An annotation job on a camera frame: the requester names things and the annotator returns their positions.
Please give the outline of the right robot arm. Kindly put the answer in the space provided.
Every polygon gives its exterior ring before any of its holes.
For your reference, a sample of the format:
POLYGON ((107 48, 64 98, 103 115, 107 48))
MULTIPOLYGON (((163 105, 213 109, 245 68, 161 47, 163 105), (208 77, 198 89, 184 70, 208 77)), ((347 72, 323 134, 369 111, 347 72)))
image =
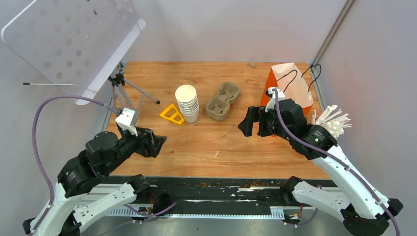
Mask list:
POLYGON ((307 122, 302 108, 291 99, 248 108, 238 125, 244 136, 252 135, 253 124, 259 124, 261 137, 278 136, 306 159, 325 171, 341 190, 341 194, 327 192, 298 177, 290 177, 282 186, 281 199, 287 205, 296 202, 313 206, 340 220, 354 236, 380 236, 395 221, 403 204, 387 198, 356 170, 322 126, 307 122))

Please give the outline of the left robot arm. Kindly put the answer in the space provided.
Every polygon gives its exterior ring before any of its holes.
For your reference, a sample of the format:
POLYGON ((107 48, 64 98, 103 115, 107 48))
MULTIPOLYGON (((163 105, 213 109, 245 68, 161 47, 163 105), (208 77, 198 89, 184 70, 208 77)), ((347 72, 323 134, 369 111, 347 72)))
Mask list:
POLYGON ((68 160, 57 177, 50 201, 42 212, 23 222, 29 236, 78 236, 94 222, 122 205, 150 199, 150 184, 143 175, 130 177, 112 193, 81 208, 80 200, 102 183, 132 154, 157 157, 167 137, 147 128, 135 128, 136 134, 122 131, 119 139, 103 131, 86 143, 85 150, 68 160))

